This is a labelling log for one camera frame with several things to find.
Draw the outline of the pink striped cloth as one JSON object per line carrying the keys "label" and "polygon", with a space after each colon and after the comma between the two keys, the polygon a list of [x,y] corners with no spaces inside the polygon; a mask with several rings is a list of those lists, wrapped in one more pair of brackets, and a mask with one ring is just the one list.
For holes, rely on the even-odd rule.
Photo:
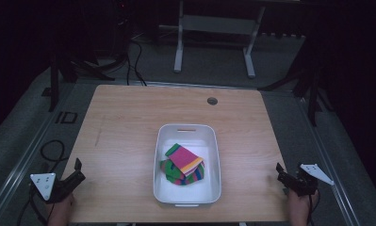
{"label": "pink striped cloth", "polygon": [[178,143],[170,147],[165,155],[185,176],[190,176],[190,174],[204,163],[204,160],[200,156],[192,153]]}

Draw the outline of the white metal desk frame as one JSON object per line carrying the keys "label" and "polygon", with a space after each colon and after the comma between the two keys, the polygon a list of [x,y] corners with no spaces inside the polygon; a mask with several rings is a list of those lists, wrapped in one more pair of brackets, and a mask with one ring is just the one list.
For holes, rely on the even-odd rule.
{"label": "white metal desk frame", "polygon": [[255,13],[256,17],[248,20],[186,14],[184,4],[185,0],[178,0],[177,45],[173,71],[175,73],[182,71],[184,56],[183,34],[185,31],[238,34],[250,37],[248,45],[242,49],[242,52],[247,75],[249,78],[255,78],[252,51],[266,8],[260,7]]}

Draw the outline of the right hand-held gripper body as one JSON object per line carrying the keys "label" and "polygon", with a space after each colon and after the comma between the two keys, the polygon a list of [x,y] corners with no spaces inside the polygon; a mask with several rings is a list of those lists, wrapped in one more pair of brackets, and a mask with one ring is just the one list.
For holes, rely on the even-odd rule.
{"label": "right hand-held gripper body", "polygon": [[285,187],[295,191],[299,197],[314,195],[319,181],[330,186],[335,182],[317,164],[299,164],[296,176],[285,174]]}

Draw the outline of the white plastic bin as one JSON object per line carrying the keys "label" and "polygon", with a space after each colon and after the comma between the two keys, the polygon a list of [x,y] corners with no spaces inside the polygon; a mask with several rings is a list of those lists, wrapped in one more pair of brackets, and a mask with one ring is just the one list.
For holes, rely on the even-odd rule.
{"label": "white plastic bin", "polygon": [[[204,160],[204,179],[178,186],[166,179],[160,162],[175,143]],[[215,202],[221,196],[221,167],[214,130],[202,124],[165,124],[158,132],[154,163],[154,195],[159,202],[175,206],[199,206]]]}

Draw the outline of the green striped cloth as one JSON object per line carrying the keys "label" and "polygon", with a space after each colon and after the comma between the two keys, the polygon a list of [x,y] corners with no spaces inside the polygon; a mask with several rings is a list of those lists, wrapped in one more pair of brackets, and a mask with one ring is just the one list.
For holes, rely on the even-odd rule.
{"label": "green striped cloth", "polygon": [[178,186],[187,186],[204,179],[204,162],[194,160],[186,165],[175,165],[170,159],[160,162],[166,179]]}

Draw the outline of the person's right hand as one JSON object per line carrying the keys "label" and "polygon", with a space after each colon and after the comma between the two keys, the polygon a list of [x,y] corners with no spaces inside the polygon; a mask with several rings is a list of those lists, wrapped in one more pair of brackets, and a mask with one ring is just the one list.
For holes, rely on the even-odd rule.
{"label": "person's right hand", "polygon": [[299,197],[294,190],[289,190],[287,193],[287,213],[290,225],[307,226],[310,213],[318,200],[318,191],[311,196]]}

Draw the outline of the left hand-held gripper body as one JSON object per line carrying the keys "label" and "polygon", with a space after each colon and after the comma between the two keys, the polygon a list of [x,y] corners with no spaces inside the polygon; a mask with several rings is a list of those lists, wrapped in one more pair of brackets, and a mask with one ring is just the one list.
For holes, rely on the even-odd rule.
{"label": "left hand-held gripper body", "polygon": [[75,189],[69,181],[59,181],[54,172],[31,174],[30,179],[46,203],[62,202]]}

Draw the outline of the metal floor rail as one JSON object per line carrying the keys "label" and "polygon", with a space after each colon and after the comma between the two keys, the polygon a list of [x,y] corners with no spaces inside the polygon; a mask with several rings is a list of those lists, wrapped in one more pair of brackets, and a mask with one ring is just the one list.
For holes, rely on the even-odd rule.
{"label": "metal floor rail", "polygon": [[320,164],[322,165],[323,169],[327,172],[330,178],[334,181],[334,184],[331,186],[331,189],[334,193],[336,202],[340,208],[342,216],[346,222],[347,226],[360,226],[360,222],[358,217],[356,216],[351,201],[348,197],[345,187],[343,186],[336,170],[331,160],[330,155],[327,152],[326,146],[321,139],[319,134],[319,130],[316,126],[312,124],[312,122],[307,117],[307,109],[306,109],[306,101],[304,98],[296,98],[295,99],[298,108],[303,116],[303,119],[308,127],[312,138],[315,140],[316,145],[316,153],[319,156]]}
{"label": "metal floor rail", "polygon": [[29,89],[0,126],[0,217],[73,88],[74,84],[60,86],[59,101],[53,111],[46,106],[49,101]]}

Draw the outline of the black metal stand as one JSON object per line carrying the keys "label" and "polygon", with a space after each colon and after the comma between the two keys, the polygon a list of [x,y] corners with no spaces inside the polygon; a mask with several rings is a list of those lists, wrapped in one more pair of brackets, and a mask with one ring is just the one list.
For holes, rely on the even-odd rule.
{"label": "black metal stand", "polygon": [[315,34],[306,35],[305,41],[302,43],[302,47],[295,56],[286,76],[270,85],[258,88],[258,90],[275,90],[296,80],[297,83],[292,90],[293,96],[303,98],[306,93],[309,93],[307,118],[313,126],[316,126],[319,83],[324,68],[324,55],[325,51],[319,46],[319,39]]}
{"label": "black metal stand", "polygon": [[127,60],[132,19],[131,0],[53,0],[46,27],[51,109],[59,100],[60,76],[71,83],[81,73],[112,79],[107,72]]}

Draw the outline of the person's left hand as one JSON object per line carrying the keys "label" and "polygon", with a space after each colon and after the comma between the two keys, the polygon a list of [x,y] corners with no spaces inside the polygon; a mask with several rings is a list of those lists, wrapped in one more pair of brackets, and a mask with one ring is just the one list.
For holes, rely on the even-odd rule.
{"label": "person's left hand", "polygon": [[71,193],[63,201],[46,204],[47,226],[68,226],[73,211],[74,194]]}

